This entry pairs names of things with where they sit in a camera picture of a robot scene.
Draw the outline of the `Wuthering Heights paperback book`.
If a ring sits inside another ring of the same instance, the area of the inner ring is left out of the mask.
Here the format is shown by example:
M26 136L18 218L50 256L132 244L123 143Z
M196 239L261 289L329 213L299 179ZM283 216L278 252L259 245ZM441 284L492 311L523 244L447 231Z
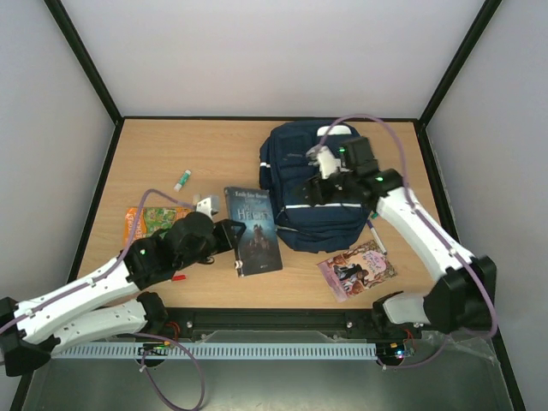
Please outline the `Wuthering Heights paperback book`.
M237 248L243 277L282 270L269 193L257 188L226 187L224 195L229 219L246 225Z

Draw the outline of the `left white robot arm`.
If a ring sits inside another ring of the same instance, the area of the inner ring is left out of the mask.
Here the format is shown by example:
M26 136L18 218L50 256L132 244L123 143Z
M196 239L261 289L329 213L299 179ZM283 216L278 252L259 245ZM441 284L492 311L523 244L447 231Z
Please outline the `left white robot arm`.
M134 241L91 274L27 300L1 300L1 362L9 377L33 372L53 355L101 338L164 328L168 313L149 288L236 248L244 223L213 222L193 211L170 228Z

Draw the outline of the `navy blue student backpack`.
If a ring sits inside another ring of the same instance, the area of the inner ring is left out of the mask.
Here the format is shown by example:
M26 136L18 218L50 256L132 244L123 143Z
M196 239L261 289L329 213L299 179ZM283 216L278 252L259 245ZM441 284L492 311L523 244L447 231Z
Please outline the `navy blue student backpack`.
M286 122L272 129L259 149L259 186L270 195L277 235L297 252L344 251L368 224L370 211L348 197L310 205L302 192L319 173L307 152L330 125L325 119Z

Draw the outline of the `pink illustrated paperback book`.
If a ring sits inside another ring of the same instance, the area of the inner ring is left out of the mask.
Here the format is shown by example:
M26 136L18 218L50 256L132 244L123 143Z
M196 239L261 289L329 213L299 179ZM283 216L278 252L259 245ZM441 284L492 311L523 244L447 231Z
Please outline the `pink illustrated paperback book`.
M337 302L360 295L397 276L387 253L375 240L326 259L317 267Z

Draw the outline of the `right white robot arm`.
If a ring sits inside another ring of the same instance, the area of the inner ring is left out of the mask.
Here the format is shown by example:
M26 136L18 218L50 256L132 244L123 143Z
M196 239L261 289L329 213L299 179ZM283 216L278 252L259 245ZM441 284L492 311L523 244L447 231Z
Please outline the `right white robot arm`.
M425 295L399 292L383 298L373 314L375 329L389 336L416 323L444 334L495 336L497 315L487 290L496 278L494 262L453 239L417 200L405 174L381 170L368 139L346 140L338 151L334 155L322 143L308 150L319 171L304 183L304 199L310 206L326 206L349 197L376 212L414 250L434 282Z

